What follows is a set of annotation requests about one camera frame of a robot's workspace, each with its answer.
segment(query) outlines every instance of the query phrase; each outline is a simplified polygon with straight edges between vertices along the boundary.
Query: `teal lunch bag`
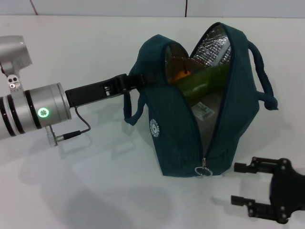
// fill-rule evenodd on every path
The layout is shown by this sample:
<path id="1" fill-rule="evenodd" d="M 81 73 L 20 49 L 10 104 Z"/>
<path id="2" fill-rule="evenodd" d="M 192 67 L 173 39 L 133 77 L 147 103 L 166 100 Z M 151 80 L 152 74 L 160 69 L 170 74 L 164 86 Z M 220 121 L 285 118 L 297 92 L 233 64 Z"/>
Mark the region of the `teal lunch bag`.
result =
<path id="1" fill-rule="evenodd" d="M 254 84 L 249 49 L 263 93 Z M 179 61 L 170 64 L 175 59 L 205 68 L 226 64 L 229 67 L 224 88 L 190 105 L 182 91 L 169 84 L 172 75 L 183 68 Z M 135 125 L 144 105 L 148 106 L 149 127 L 165 176 L 223 173 L 230 168 L 239 138 L 259 110 L 258 101 L 264 101 L 268 110 L 277 110 L 277 100 L 258 49 L 241 31 L 222 23 L 207 30 L 190 56 L 175 41 L 161 35 L 150 38 L 140 48 L 131 69 L 130 75 L 135 74 L 154 77 L 156 83 L 138 88 L 138 110 L 134 115 L 130 95 L 124 95 L 125 121 Z M 202 120 L 209 120 L 203 131 Z"/>

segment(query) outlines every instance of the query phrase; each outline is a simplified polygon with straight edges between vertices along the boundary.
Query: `zipper pull ring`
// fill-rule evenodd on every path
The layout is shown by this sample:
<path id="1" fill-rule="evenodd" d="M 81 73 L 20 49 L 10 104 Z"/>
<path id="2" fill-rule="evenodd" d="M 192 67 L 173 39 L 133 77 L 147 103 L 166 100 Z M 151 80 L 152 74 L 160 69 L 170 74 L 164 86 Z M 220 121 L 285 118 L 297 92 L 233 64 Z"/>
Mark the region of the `zipper pull ring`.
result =
<path id="1" fill-rule="evenodd" d="M 208 175 L 207 177 L 209 177 L 209 176 L 213 176 L 213 172 L 210 170 L 210 169 L 208 169 L 207 167 L 206 167 L 206 161 L 205 161 L 206 159 L 205 159 L 205 157 L 202 159 L 202 167 L 196 167 L 195 168 L 195 172 L 198 174 L 198 175 L 200 175 L 200 176 L 207 176 L 207 175 L 205 175 L 204 174 L 204 170 L 206 170 L 206 171 L 208 171 L 209 173 L 210 173 L 210 175 Z"/>

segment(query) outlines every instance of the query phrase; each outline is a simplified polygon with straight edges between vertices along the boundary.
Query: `green bottle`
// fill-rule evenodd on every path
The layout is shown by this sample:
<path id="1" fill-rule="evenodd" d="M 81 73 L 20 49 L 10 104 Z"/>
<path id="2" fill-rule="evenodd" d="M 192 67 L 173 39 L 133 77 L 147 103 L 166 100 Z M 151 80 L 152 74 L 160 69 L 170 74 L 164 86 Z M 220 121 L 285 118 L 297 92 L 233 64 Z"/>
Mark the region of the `green bottle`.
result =
<path id="1" fill-rule="evenodd" d="M 172 85 L 177 86 L 183 92 L 186 101 L 191 103 L 208 94 L 223 90 L 229 67 L 228 64 L 209 67 L 173 82 Z"/>

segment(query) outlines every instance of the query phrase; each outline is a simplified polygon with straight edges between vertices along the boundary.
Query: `silver insulated lining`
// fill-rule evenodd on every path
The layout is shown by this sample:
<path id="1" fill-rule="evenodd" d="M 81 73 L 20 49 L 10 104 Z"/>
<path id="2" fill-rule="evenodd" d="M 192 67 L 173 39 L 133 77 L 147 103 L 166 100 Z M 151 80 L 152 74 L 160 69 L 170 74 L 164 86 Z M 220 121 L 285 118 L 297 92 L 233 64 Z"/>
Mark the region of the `silver insulated lining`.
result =
<path id="1" fill-rule="evenodd" d="M 208 67 L 219 64 L 229 64 L 231 46 L 221 25 L 215 26 L 198 46 L 193 59 Z"/>

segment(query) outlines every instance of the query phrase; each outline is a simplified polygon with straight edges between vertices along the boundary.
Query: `insulated lunch bag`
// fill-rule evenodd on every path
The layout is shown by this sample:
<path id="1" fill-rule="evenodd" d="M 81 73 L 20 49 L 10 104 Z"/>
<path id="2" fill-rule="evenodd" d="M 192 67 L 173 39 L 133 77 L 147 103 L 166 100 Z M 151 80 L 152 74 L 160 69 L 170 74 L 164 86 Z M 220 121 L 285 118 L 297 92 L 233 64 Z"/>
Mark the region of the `insulated lunch bag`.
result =
<path id="1" fill-rule="evenodd" d="M 249 50 L 264 92 L 256 90 Z M 146 41 L 130 75 L 154 77 L 138 88 L 138 110 L 124 94 L 124 119 L 135 125 L 145 104 L 161 171 L 165 176 L 219 175 L 230 168 L 239 138 L 264 101 L 277 110 L 259 50 L 239 30 L 212 25 L 189 56 L 161 35 Z"/>

